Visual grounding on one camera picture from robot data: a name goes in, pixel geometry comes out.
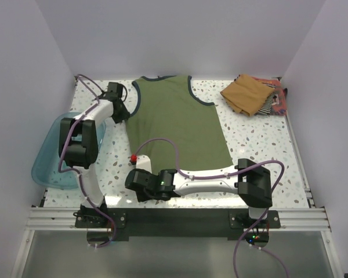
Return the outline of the olive green tank top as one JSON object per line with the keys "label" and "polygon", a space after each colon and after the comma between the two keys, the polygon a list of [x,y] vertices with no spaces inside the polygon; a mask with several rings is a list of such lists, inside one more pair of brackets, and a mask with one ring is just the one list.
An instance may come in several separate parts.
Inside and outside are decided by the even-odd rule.
{"label": "olive green tank top", "polygon": [[215,104],[193,94],[190,76],[143,76],[132,85],[137,105],[126,121],[130,150],[147,155],[153,173],[233,164]]}

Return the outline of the tan ribbed tank top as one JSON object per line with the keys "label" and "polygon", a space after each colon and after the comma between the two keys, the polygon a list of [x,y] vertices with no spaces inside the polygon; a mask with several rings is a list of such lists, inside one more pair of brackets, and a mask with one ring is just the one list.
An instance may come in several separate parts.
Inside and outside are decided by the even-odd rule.
{"label": "tan ribbed tank top", "polygon": [[252,76],[241,74],[220,94],[236,113],[254,116],[273,91],[274,88],[264,85]]}

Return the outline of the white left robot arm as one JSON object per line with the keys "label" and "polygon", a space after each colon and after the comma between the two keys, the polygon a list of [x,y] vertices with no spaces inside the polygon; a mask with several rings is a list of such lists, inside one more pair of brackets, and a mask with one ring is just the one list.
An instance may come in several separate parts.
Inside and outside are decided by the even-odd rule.
{"label": "white left robot arm", "polygon": [[127,95],[125,85],[110,82],[106,90],[95,95],[95,101],[90,107],[60,122],[58,172],[74,173],[83,197],[76,216],[95,227],[113,223],[96,174],[99,154],[97,128],[108,118],[115,123],[129,119],[130,113],[125,106]]}

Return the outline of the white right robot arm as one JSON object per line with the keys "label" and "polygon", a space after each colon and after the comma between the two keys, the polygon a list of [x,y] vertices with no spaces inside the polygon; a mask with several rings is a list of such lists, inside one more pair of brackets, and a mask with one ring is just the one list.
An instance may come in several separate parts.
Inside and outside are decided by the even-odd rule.
{"label": "white right robot arm", "polygon": [[169,201],[195,193],[231,193],[248,206],[247,221],[258,228],[267,221],[272,202],[270,171],[260,163],[238,159],[235,166],[215,170],[161,170],[153,174],[138,164],[125,180],[125,188],[134,191],[139,202]]}

